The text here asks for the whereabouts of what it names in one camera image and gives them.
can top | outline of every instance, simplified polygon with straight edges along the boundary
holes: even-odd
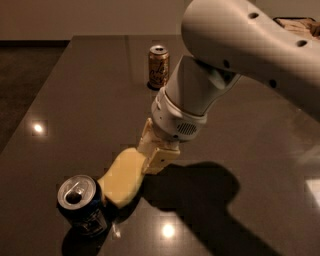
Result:
[[[67,210],[77,210],[87,205],[96,193],[94,180],[86,175],[66,180],[58,191],[58,202]]]
[[[156,55],[163,55],[168,53],[168,49],[163,45],[154,45],[150,48],[150,52]]]

dark table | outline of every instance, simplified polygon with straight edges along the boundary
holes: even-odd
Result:
[[[70,231],[57,190],[73,175],[101,177],[137,145],[156,95],[146,83],[157,43],[171,71],[188,54],[179,36],[72,39],[0,156],[0,254],[319,255],[320,125],[246,77],[174,164],[145,177],[108,234]],[[45,135],[34,136],[36,121]]]

yellow object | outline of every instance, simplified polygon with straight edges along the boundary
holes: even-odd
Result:
[[[98,180],[103,194],[118,208],[129,204],[144,178],[142,168],[146,156],[135,148],[122,151],[107,173]]]

